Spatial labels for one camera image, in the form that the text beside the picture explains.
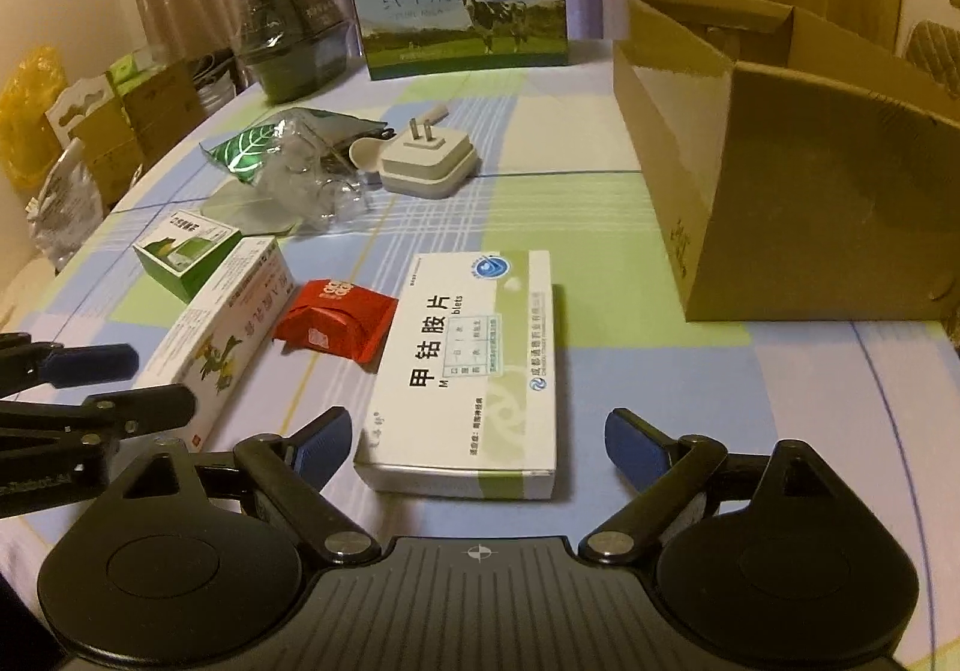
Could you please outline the long white orange medicine box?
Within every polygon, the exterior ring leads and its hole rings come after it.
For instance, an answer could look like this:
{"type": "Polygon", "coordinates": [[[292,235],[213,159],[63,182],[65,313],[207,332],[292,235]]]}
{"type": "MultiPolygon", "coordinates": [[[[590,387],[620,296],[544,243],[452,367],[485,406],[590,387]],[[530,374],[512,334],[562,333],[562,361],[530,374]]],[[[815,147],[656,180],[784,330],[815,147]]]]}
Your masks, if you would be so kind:
{"type": "Polygon", "coordinates": [[[278,240],[245,237],[179,315],[135,385],[181,384],[195,413],[177,431],[190,450],[205,447],[262,341],[285,311],[295,280],[278,240]]]}

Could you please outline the large white medicine box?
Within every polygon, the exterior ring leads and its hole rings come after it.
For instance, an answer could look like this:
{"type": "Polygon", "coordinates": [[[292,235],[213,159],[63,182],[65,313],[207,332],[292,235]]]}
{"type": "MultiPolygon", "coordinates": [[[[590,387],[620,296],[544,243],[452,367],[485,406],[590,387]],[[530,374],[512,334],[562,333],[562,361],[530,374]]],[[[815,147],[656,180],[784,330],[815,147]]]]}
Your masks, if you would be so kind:
{"type": "Polygon", "coordinates": [[[546,501],[558,470],[545,251],[413,257],[353,465],[397,494],[546,501]]]}

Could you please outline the white printed plastic bag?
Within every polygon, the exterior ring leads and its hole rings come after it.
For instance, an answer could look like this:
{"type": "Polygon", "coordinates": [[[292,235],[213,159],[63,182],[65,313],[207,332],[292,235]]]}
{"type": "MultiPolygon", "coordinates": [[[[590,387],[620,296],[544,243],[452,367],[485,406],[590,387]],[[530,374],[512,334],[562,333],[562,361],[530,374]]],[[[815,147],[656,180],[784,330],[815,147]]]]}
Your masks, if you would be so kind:
{"type": "Polygon", "coordinates": [[[32,242],[60,273],[104,219],[93,174],[83,158],[85,144],[73,139],[57,158],[43,187],[26,206],[32,242]]]}

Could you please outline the red snack packet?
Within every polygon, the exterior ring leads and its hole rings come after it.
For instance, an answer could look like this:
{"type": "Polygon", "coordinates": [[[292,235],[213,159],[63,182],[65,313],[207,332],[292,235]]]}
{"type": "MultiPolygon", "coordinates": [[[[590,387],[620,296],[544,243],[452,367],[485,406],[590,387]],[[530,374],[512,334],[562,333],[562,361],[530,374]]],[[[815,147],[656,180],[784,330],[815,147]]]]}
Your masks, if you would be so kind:
{"type": "Polygon", "coordinates": [[[302,286],[280,318],[274,338],[288,348],[373,361],[397,311],[395,297],[366,290],[342,279],[313,279],[302,286]]]}

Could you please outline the small green white box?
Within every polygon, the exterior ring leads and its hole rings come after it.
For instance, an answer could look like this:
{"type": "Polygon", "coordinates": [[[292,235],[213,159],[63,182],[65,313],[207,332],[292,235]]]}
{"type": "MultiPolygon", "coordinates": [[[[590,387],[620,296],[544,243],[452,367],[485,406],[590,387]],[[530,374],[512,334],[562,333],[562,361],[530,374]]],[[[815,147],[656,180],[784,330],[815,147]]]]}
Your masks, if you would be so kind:
{"type": "Polygon", "coordinates": [[[176,210],[137,240],[133,251],[149,278],[182,302],[190,302],[240,240],[235,226],[176,210]]]}

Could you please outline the yellow plastic bag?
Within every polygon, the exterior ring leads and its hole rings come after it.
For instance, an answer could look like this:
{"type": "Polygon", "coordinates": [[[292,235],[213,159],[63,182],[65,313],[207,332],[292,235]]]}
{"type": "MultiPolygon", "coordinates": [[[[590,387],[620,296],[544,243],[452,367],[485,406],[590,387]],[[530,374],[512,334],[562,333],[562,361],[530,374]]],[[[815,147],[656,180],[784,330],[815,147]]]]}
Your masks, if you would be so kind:
{"type": "Polygon", "coordinates": [[[2,88],[2,167],[14,192],[41,189],[62,153],[46,112],[67,88],[59,50],[39,46],[21,61],[2,88]]]}

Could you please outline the brown cardboard boxes on floor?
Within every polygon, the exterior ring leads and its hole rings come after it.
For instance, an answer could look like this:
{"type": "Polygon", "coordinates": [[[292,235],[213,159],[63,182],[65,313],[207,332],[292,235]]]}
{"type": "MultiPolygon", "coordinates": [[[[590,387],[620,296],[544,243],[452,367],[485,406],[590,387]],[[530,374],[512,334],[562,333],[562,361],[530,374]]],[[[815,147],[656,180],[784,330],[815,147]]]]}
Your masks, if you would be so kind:
{"type": "Polygon", "coordinates": [[[205,112],[189,68],[179,61],[148,73],[123,95],[106,75],[78,80],[46,117],[62,146],[82,140],[83,161],[109,210],[135,174],[148,173],[205,121],[205,112]]]}

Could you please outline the clear crumpled plastic packaging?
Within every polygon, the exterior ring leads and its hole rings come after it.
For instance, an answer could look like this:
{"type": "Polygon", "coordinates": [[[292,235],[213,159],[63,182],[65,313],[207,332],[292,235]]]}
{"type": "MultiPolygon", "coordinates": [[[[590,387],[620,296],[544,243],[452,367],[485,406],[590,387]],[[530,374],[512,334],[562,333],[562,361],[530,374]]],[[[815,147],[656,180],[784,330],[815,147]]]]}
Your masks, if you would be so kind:
{"type": "Polygon", "coordinates": [[[286,146],[268,158],[254,185],[240,183],[224,172],[229,179],[210,195],[202,213],[235,226],[247,236],[285,234],[296,229],[324,233],[332,224],[368,210],[363,176],[351,161],[345,164],[337,155],[306,158],[301,151],[286,146]]]}

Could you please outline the large brown cardboard box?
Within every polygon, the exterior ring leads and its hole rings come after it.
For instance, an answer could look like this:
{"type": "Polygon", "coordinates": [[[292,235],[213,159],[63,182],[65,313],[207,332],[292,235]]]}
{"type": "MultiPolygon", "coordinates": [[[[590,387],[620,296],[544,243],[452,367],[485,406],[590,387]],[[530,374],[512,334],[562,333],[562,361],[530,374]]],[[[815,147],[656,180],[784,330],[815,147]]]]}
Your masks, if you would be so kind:
{"type": "Polygon", "coordinates": [[[958,307],[958,104],[770,0],[626,0],[613,88],[693,322],[958,307]]]}

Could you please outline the white plastic spoon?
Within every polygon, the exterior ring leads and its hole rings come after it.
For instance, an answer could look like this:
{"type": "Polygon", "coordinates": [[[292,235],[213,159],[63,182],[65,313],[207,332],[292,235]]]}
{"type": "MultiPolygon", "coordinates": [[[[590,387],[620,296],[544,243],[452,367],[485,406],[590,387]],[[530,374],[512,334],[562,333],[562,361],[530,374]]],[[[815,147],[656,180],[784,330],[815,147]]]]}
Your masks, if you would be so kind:
{"type": "MultiPolygon", "coordinates": [[[[420,134],[423,127],[427,124],[438,124],[449,116],[449,107],[446,104],[436,104],[428,111],[423,112],[421,116],[413,117],[409,122],[410,132],[413,135],[420,134]]],[[[379,171],[379,158],[381,158],[382,148],[387,145],[387,140],[379,140],[374,137],[363,137],[355,140],[348,150],[348,158],[353,166],[360,173],[374,174],[379,171]]]]}

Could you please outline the green leaf print pouch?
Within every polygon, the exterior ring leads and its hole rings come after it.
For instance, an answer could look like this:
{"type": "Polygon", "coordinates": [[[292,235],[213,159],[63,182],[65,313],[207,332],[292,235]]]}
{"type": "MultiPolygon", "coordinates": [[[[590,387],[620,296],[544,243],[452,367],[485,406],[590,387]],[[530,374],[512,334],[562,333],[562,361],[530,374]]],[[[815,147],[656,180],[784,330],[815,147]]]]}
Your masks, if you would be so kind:
{"type": "Polygon", "coordinates": [[[296,106],[283,109],[267,121],[244,128],[224,142],[202,146],[203,154],[240,183],[254,185],[270,156],[290,146],[302,156],[337,155],[345,164],[356,140],[389,140],[394,136],[386,122],[352,114],[296,106]]]}

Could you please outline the white power adapter plug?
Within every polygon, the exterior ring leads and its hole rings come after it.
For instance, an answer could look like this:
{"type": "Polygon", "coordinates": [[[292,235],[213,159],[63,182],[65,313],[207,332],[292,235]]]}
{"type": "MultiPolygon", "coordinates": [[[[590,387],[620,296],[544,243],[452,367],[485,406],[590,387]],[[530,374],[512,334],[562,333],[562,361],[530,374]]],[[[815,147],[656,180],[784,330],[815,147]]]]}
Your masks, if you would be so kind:
{"type": "Polygon", "coordinates": [[[382,146],[377,160],[384,189],[434,200],[455,194],[477,167],[478,153],[466,132],[418,119],[382,146]]]}

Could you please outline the dark green instant noodle bowl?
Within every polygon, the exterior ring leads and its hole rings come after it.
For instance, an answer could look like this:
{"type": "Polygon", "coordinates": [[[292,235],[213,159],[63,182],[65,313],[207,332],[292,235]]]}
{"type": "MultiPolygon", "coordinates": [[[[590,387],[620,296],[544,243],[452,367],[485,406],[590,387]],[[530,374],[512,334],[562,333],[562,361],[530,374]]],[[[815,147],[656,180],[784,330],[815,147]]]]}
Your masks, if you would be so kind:
{"type": "Polygon", "coordinates": [[[272,104],[312,95],[347,70],[335,0],[242,0],[235,54],[272,104]]]}

